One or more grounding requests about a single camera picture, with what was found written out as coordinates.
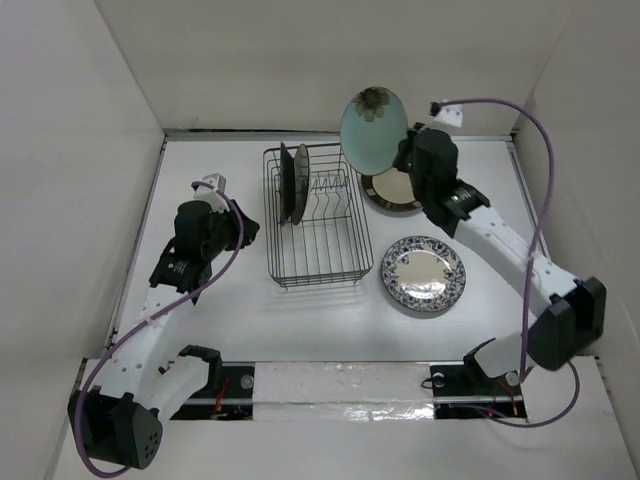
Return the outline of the teal flower plate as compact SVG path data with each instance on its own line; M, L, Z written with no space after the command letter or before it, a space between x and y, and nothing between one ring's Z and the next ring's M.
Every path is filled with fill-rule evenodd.
M343 112L339 133L343 155L360 174L384 173L392 167L407 129L407 114L399 97L382 86L367 87Z

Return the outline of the brown rimmed cream plate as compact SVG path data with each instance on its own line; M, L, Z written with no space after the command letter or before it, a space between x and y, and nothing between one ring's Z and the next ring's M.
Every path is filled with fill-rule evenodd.
M295 162L287 146L280 143L280 224L284 225L295 209Z

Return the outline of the tree pattern cream plate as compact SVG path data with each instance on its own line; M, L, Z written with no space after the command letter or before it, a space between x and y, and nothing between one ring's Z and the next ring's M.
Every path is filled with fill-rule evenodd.
M295 203L291 215L293 225L298 225L304 216L309 195L310 157L305 144L300 144L294 156Z

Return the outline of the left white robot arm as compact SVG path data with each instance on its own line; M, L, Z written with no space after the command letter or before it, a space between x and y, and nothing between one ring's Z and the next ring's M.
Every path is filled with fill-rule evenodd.
M185 401L220 390L218 350L193 344L173 350L171 342L203 291L228 271L259 229L220 191L178 207L174 235L149 278L139 317L125 326L68 403L75 447L92 475L112 479L146 469L167 422Z

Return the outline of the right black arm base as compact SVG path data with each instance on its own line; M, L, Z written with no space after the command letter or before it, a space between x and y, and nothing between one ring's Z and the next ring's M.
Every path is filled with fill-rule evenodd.
M435 363L429 365L429 374L422 386L433 396L497 396L523 395L518 375L507 373L498 378L476 376L463 363ZM434 403L437 420L498 418L525 419L524 401L511 403Z

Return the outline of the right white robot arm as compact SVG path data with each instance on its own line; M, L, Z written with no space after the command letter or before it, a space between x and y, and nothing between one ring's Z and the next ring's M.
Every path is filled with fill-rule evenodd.
M607 290L595 277L580 279L536 252L488 198L458 177L458 148L440 130L420 124L398 144L394 166L408 174L427 218L471 249L523 300L516 332L490 339L465 356L462 381L484 393L508 372L539 366L557 371L604 331Z

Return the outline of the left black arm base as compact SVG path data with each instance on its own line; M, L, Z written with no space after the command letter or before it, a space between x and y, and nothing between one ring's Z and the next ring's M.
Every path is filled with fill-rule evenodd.
M254 383L254 363L224 363L220 388L192 395L172 420L251 420Z

